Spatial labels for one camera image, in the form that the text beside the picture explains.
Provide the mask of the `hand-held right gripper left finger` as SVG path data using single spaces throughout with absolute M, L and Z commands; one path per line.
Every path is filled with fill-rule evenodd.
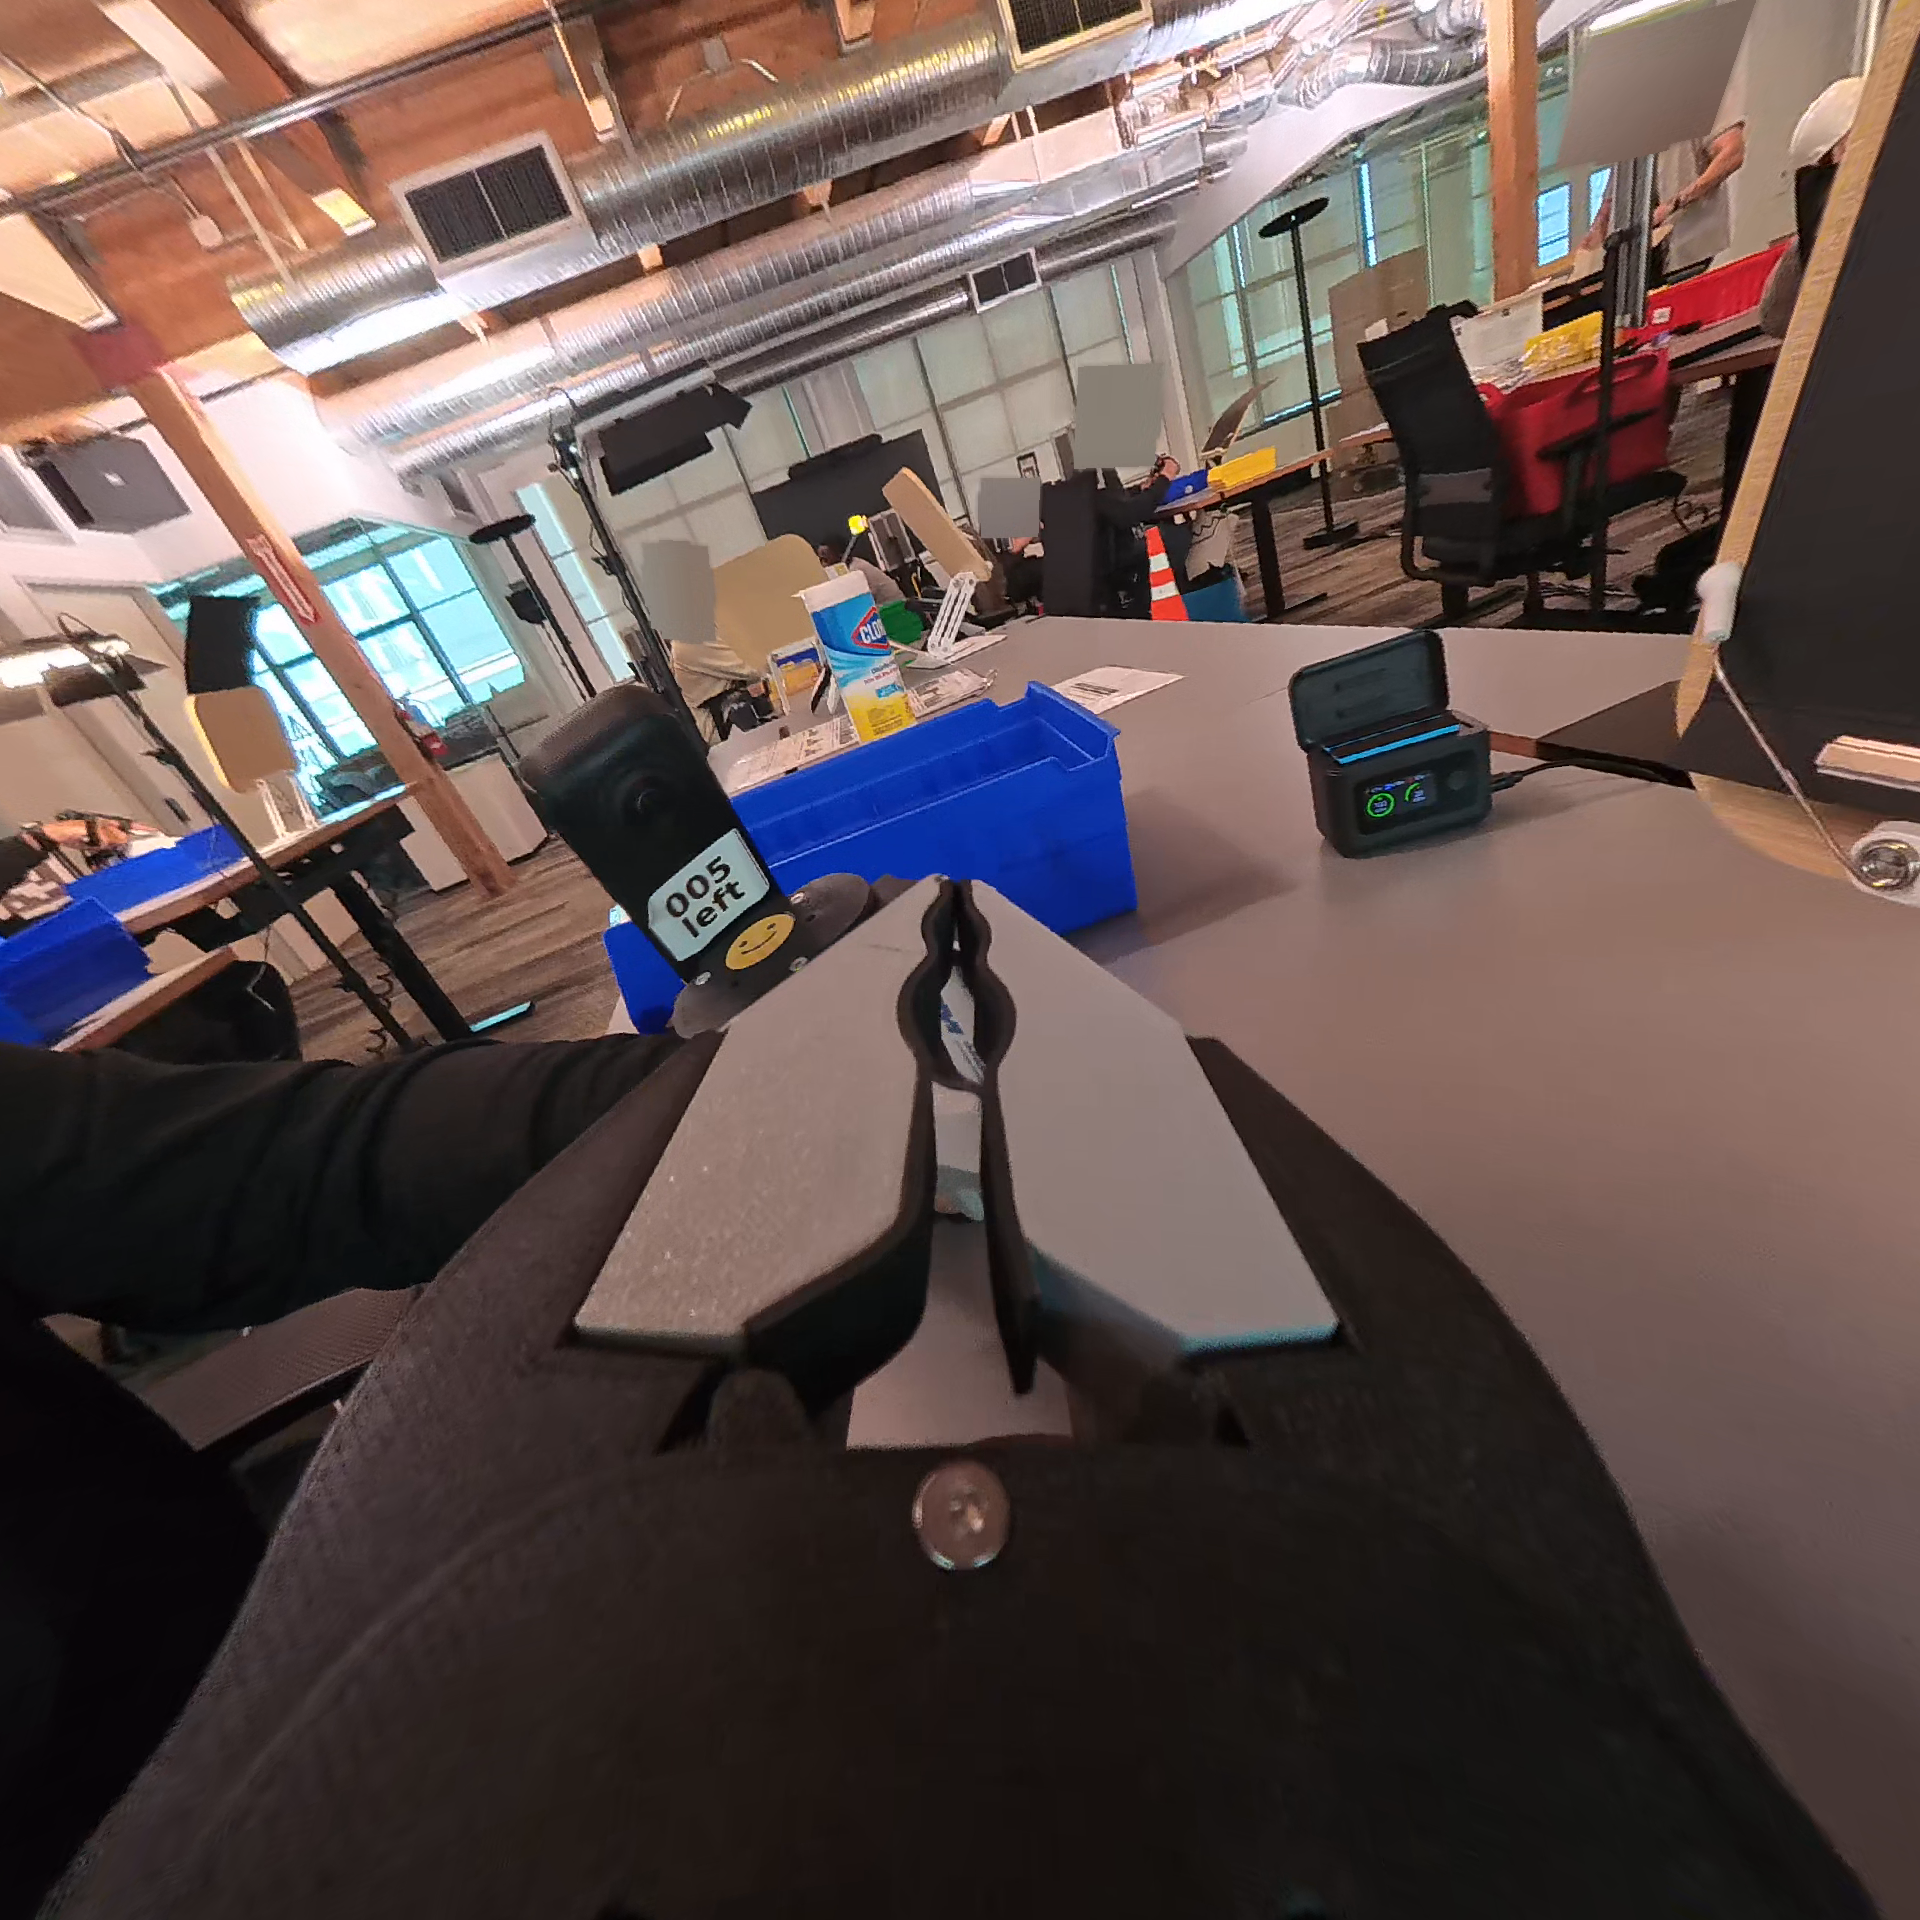
M 737 1013 L 578 1307 L 588 1349 L 850 1397 L 919 1326 L 947 881 Z

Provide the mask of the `blue plastic bin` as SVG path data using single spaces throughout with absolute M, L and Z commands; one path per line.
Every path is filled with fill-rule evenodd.
M 0 1041 L 53 1048 L 154 975 L 142 941 L 78 898 L 0 941 Z
M 781 893 L 987 881 L 1048 934 L 1140 913 L 1117 727 L 1041 680 L 747 788 L 731 808 Z

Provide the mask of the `white card with blue print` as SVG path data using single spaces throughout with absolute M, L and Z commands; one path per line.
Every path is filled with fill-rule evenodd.
M 987 1191 L 983 1191 L 983 1041 L 973 1041 L 973 995 L 951 968 L 937 985 L 937 1077 L 932 1077 L 932 1208 L 956 1224 L 987 1224 Z

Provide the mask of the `person's left forearm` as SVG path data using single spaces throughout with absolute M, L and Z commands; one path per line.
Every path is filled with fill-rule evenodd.
M 390 1061 L 0 1055 L 0 1320 L 232 1333 L 434 1279 L 680 1041 L 434 1048 Z

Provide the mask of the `beige cardboard panel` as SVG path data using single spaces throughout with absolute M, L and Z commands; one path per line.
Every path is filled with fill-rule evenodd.
M 994 584 L 994 558 L 951 521 L 918 469 L 893 469 L 879 495 L 947 573 Z
M 781 536 L 758 554 L 737 554 L 713 569 L 714 584 L 714 646 L 727 646 L 747 666 L 747 680 L 769 674 L 769 650 L 781 646 L 815 646 L 805 586 L 826 584 L 826 565 L 812 542 Z

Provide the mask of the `white laptop stand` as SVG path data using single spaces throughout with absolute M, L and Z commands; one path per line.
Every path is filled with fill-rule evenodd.
M 919 620 L 918 638 L 900 638 L 918 666 L 963 666 L 998 632 L 973 620 L 973 586 L 983 573 L 956 569 L 937 599 L 911 599 L 911 617 Z

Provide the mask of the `black charging case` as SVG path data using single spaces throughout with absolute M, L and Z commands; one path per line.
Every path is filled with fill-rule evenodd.
M 1493 815 L 1493 727 L 1451 707 L 1438 629 L 1301 666 L 1286 707 L 1315 829 L 1337 860 L 1424 848 Z

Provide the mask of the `wooden background desk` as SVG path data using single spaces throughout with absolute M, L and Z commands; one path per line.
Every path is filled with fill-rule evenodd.
M 1354 542 L 1380 542 L 1364 521 L 1337 521 L 1335 515 L 1335 456 L 1337 451 L 1373 451 L 1373 448 L 1394 448 L 1394 431 L 1387 426 L 1373 426 L 1364 436 L 1346 436 L 1326 451 L 1301 451 L 1294 462 L 1252 469 L 1252 476 L 1241 476 L 1229 489 L 1221 489 L 1221 469 L 1207 469 L 1207 489 L 1155 508 L 1155 521 L 1194 521 L 1194 515 L 1207 515 L 1207 512 L 1252 512 L 1252 531 L 1255 531 L 1255 584 L 1260 584 L 1260 620 L 1279 620 L 1286 612 L 1307 612 L 1326 591 L 1286 599 L 1275 501 L 1294 495 L 1294 483 L 1315 476 L 1322 483 L 1322 536 L 1301 536 L 1301 549 L 1307 554 L 1346 554 Z
M 282 921 L 307 934 L 334 985 L 390 1033 L 400 1051 L 457 1048 L 498 1030 L 528 1024 L 541 1006 L 518 997 L 492 1014 L 465 1014 L 438 975 L 417 955 L 400 921 L 367 893 L 367 861 L 400 853 L 411 825 L 411 788 L 390 788 L 365 807 L 331 808 L 323 825 L 282 835 L 277 848 L 252 848 L 231 815 L 215 835 L 232 848 L 232 861 L 194 871 L 167 893 L 105 893 L 105 913 L 129 941 L 181 934 L 198 949 L 232 941 L 272 941 Z M 311 898 L 334 898 L 367 949 L 373 975 L 365 975 L 334 934 L 311 919 Z

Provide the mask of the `dark brown flat panel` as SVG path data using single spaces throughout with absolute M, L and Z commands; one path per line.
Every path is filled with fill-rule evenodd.
M 1611 711 L 1590 711 L 1580 725 L 1562 725 L 1525 746 L 1540 765 L 1571 765 L 1604 771 L 1623 781 L 1660 781 L 1692 788 L 1692 771 L 1678 765 L 1678 725 L 1671 725 L 1678 680 L 1630 693 Z

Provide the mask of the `black office chair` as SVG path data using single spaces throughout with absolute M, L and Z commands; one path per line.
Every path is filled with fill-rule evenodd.
M 1630 515 L 1643 508 L 1671 508 L 1684 495 L 1684 476 L 1660 462 L 1643 483 L 1611 489 L 1604 483 L 1604 436 L 1599 431 L 1599 489 L 1580 501 L 1565 489 L 1562 515 L 1505 515 L 1505 451 L 1496 431 L 1482 400 L 1482 377 L 1461 353 L 1461 319 L 1424 309 L 1380 340 L 1364 340 L 1364 377 L 1380 400 L 1380 420 L 1394 431 L 1396 462 L 1401 462 L 1401 536 L 1396 558 L 1411 584 L 1438 586 L 1447 620 L 1468 620 L 1496 612 L 1511 591 L 1522 599 L 1522 620 L 1550 620 L 1550 573 L 1562 586 L 1590 586 L 1590 608 L 1604 612 L 1604 565 L 1611 565 L 1611 531 L 1616 515 Z

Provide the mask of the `black floor lamp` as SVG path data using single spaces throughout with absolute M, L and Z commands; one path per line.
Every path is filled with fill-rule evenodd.
M 1300 347 L 1301 347 L 1301 387 L 1307 387 L 1307 431 L 1315 431 L 1315 495 L 1322 495 L 1322 531 L 1301 536 L 1307 554 L 1337 554 L 1354 542 L 1354 521 L 1335 512 L 1335 448 L 1326 448 L 1326 406 L 1322 406 L 1322 373 L 1315 373 L 1315 309 L 1307 309 L 1307 272 L 1301 272 L 1301 229 L 1326 213 L 1326 199 L 1279 205 L 1260 222 L 1260 239 L 1286 239 L 1294 254 L 1294 305 L 1300 305 Z

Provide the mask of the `red plastic bin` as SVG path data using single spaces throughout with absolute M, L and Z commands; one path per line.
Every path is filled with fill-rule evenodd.
M 1764 254 L 1744 254 L 1734 263 L 1694 272 L 1684 280 L 1650 288 L 1643 298 L 1643 329 L 1650 336 L 1684 336 L 1684 329 L 1712 329 L 1764 305 L 1764 288 L 1776 260 L 1792 260 L 1798 239 L 1771 239 Z
M 1522 387 L 1482 384 L 1505 451 L 1505 515 L 1562 515 L 1565 489 L 1587 501 L 1599 483 L 1624 489 L 1667 462 L 1671 373 L 1667 353 L 1616 357 L 1604 373 L 1540 377 Z

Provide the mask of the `black wall screen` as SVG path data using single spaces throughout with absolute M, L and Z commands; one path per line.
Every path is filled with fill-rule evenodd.
M 765 531 L 765 542 L 801 536 L 805 549 L 821 549 L 821 542 L 845 549 L 850 515 L 885 512 L 885 483 L 900 469 L 919 476 L 930 495 L 937 495 L 919 431 L 902 431 L 893 442 L 862 436 L 862 442 L 826 448 L 826 451 L 794 462 L 789 483 L 751 495 L 758 531 Z

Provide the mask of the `wooden post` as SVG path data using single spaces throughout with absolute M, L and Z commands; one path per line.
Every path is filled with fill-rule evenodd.
M 1540 0 L 1485 0 L 1493 292 L 1540 279 Z
M 505 853 L 492 835 L 473 825 L 465 795 L 438 778 L 438 765 L 417 746 L 405 711 L 396 707 L 390 680 L 373 666 L 358 650 L 354 629 L 339 612 L 323 599 L 323 584 L 298 558 L 295 536 L 272 512 L 272 501 L 252 489 L 245 462 L 232 448 L 215 436 L 206 406 L 176 384 L 176 373 L 154 363 L 148 377 L 129 384 L 129 400 L 142 420 L 159 431 L 159 442 L 176 451 L 188 483 L 206 495 L 215 521 L 232 536 L 232 549 L 252 558 L 277 608 L 307 629 L 314 666 L 334 674 L 349 707 L 365 716 L 373 734 L 383 759 L 396 778 L 411 788 L 424 807 L 427 829 L 446 842 L 457 871 L 482 887 L 482 898 L 505 898 L 518 887 Z

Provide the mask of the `silver air duct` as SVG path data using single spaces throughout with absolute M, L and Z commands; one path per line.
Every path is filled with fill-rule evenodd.
M 232 279 L 238 329 L 339 377 L 396 476 L 482 469 L 626 387 L 845 340 L 919 292 L 987 309 L 1155 254 L 1260 117 L 1482 78 L 1482 4 L 983 4 L 561 158 L 588 239 L 434 279 L 405 220 Z

